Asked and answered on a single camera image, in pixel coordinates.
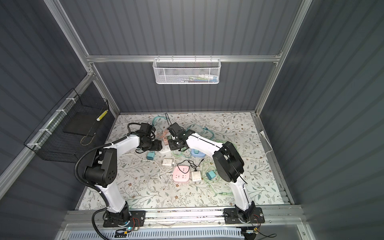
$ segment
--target floral tablecloth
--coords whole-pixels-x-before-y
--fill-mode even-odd
[[[127,124],[130,122],[147,122],[152,124],[158,114],[132,114],[120,115],[113,126],[107,142],[117,140],[126,135]],[[283,204],[274,176],[270,169],[268,159],[264,156],[259,135],[250,113],[193,113],[169,114],[170,120],[178,122],[184,128],[190,128],[213,141],[232,142],[243,158],[244,180],[248,183],[247,189],[256,205]],[[162,131],[168,127],[165,118],[157,118],[154,122],[156,135],[159,138]],[[151,161],[142,161],[146,153],[135,153],[131,150],[129,155],[118,159],[118,175],[116,178],[119,190],[131,209],[140,208],[173,208],[173,207],[211,207],[234,205],[234,198],[229,184],[220,177],[208,180],[206,172],[215,170],[213,159],[206,157],[198,170],[202,172],[203,181],[200,184],[174,183],[168,181],[169,177],[155,174],[159,167]],[[154,161],[161,167],[163,158],[173,158],[179,163],[190,159],[197,165],[201,158],[190,156],[190,151],[173,151],[174,154],[156,153]],[[171,172],[173,168],[164,167],[164,171]],[[93,189],[87,189],[79,210],[99,209],[105,204],[100,195]]]

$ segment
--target black wire basket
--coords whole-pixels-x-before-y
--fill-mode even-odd
[[[114,121],[108,101],[93,96],[76,94],[56,111],[44,129],[37,127],[24,142],[47,161],[77,162],[88,149],[105,143]]]

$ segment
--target pink charger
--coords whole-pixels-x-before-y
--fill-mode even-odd
[[[176,166],[175,169],[173,170],[172,179],[174,182],[181,182],[181,183],[188,182],[189,181],[189,166],[185,166],[185,165]]]

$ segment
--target yellow connector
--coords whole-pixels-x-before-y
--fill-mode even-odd
[[[98,118],[96,118],[97,121],[100,121],[108,112],[108,109],[105,110]]]

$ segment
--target gray corrugated wall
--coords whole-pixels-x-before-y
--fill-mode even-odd
[[[273,63],[222,63],[219,84],[157,84],[152,63],[96,63],[122,112],[254,111]]]
[[[0,173],[85,75],[42,0],[0,1]],[[1,239],[54,238],[83,189],[72,165],[32,159],[0,200]]]
[[[262,111],[317,239],[382,239],[383,47],[383,1],[314,1]]]
[[[0,1],[0,172],[85,74],[42,0]]]
[[[300,0],[61,1],[90,55],[276,55]],[[159,85],[149,63],[96,63],[121,112],[254,110],[273,63]]]

